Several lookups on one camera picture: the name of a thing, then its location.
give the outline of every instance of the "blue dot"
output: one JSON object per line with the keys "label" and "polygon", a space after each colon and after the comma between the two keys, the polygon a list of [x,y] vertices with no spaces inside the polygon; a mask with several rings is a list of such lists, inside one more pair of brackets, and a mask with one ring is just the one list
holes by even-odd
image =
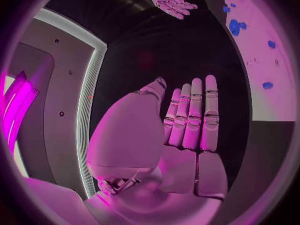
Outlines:
{"label": "blue dot", "polygon": [[273,42],[273,41],[268,41],[267,44],[268,44],[268,46],[269,46],[270,48],[272,48],[272,49],[276,48],[276,43]]}
{"label": "blue dot", "polygon": [[229,30],[233,36],[238,36],[240,34],[239,22],[235,19],[231,19],[230,24],[229,24]]}
{"label": "blue dot", "polygon": [[273,83],[271,83],[271,82],[269,82],[269,81],[267,81],[267,82],[264,82],[263,84],[262,84],[262,87],[263,87],[263,89],[271,89],[271,88],[273,88]]}
{"label": "blue dot", "polygon": [[244,22],[240,22],[238,25],[240,26],[241,29],[246,29],[247,28],[247,25]]}
{"label": "blue dot", "polygon": [[223,7],[223,12],[224,13],[229,13],[230,12],[230,7],[224,6]]}

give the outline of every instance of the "robotic hand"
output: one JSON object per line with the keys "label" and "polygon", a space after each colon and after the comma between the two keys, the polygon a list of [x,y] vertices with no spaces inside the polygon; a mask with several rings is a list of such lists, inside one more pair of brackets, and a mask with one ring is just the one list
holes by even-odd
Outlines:
{"label": "robotic hand", "polygon": [[92,135],[87,165],[101,199],[130,221],[174,225],[188,217],[188,224],[207,224],[228,189],[215,153],[217,81],[212,75],[205,79],[204,116],[202,81],[195,78],[174,90],[162,123],[166,87],[158,78],[113,104]]}
{"label": "robotic hand", "polygon": [[197,5],[185,2],[184,0],[152,0],[154,5],[167,14],[184,19],[184,15],[190,15],[189,10],[197,9]]}

